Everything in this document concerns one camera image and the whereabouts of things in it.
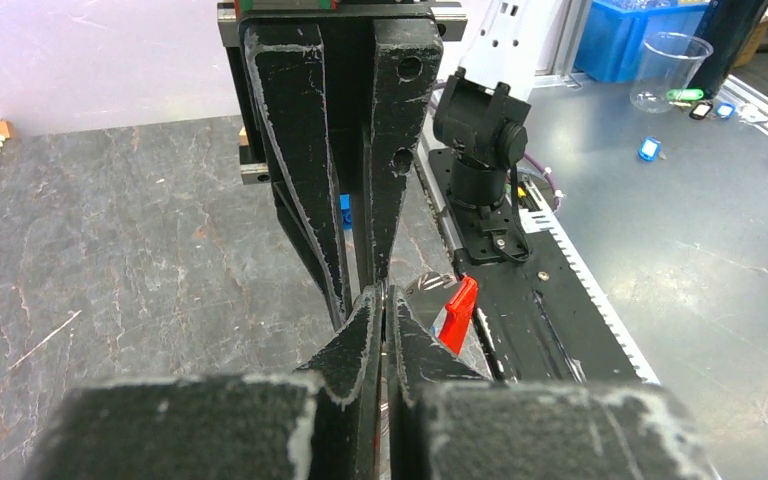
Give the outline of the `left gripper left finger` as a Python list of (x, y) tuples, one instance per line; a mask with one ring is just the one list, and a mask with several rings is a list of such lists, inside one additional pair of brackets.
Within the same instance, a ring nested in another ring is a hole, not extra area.
[(283, 374), (122, 377), (73, 389), (27, 479), (375, 479), (384, 296)]

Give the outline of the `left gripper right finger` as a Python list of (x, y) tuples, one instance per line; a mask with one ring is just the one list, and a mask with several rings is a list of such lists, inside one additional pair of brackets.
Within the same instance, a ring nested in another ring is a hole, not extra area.
[(387, 292), (395, 479), (714, 479), (689, 410), (640, 382), (483, 377)]

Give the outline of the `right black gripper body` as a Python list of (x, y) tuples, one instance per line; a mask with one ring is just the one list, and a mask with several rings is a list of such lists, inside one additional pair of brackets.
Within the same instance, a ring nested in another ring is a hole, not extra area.
[(374, 53), (373, 22), (428, 18), (442, 44), (463, 36), (466, 18), (455, 1), (222, 1), (217, 6), (222, 43), (249, 145), (240, 146), (247, 183), (283, 185), (281, 172), (253, 99), (242, 32), (252, 23), (315, 23), (325, 45), (325, 88), (330, 148), (338, 186), (362, 186), (363, 129), (368, 125)]

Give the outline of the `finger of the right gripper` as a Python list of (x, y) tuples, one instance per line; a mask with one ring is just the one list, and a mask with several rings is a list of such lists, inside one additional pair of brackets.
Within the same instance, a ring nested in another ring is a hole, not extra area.
[(360, 285), (389, 276), (400, 211), (443, 44), (428, 18), (373, 22), (360, 194)]
[(281, 172), (300, 253), (310, 253), (334, 329), (351, 308), (339, 191), (330, 148), (325, 45), (315, 23), (252, 23), (242, 32), (253, 99)]

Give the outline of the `keyring with blue red tags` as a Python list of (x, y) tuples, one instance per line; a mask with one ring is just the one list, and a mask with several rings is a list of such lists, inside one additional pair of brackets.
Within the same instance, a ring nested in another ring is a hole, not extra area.
[(421, 274), (406, 290), (418, 322), (456, 356), (471, 325), (477, 294), (474, 278), (434, 271)]

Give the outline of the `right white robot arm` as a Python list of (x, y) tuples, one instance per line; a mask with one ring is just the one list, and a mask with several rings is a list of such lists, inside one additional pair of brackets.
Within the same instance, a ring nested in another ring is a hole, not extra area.
[(362, 285), (388, 279), (407, 176), (426, 120), (434, 137), (498, 189), (528, 141), (533, 64), (557, 13), (551, 1), (491, 1), (455, 72), (455, 1), (222, 1), (217, 24), (247, 141), (279, 221), (335, 328), (353, 296), (340, 211), (349, 195)]

